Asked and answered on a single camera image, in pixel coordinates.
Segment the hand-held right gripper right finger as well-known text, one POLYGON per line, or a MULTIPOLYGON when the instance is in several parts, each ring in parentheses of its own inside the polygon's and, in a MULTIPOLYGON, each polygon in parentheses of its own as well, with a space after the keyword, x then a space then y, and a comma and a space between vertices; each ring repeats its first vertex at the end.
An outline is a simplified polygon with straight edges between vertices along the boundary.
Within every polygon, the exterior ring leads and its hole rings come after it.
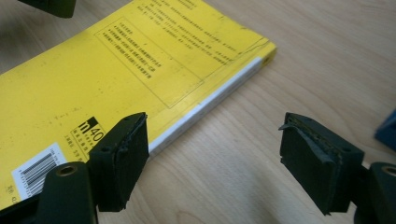
POLYGON ((364 152, 314 119, 288 112, 280 161, 325 215, 345 212, 364 152))

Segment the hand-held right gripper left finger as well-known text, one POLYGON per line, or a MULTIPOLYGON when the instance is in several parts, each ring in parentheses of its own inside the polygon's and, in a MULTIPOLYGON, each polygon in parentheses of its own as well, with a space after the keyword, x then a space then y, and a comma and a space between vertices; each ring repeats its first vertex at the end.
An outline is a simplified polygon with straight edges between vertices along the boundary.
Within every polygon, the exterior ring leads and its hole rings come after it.
POLYGON ((94 200, 101 212, 126 207, 149 158, 147 114, 121 119, 89 153, 94 200))

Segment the blue file rack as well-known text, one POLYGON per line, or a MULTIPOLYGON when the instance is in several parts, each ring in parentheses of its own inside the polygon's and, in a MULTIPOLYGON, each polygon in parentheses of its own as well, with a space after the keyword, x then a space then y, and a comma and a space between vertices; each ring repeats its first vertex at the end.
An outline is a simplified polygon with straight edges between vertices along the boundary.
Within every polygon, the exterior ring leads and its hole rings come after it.
POLYGON ((378 127, 375 139, 396 151, 396 108, 378 127))

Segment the yellow book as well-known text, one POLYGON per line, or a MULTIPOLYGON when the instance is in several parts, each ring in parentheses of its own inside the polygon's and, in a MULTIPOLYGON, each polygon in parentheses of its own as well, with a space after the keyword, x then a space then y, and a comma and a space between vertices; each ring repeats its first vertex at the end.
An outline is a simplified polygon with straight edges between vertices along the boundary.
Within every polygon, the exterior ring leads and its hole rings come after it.
POLYGON ((156 153, 267 65, 268 38, 204 0, 132 0, 0 75, 0 210, 90 150, 122 118, 148 116, 156 153))

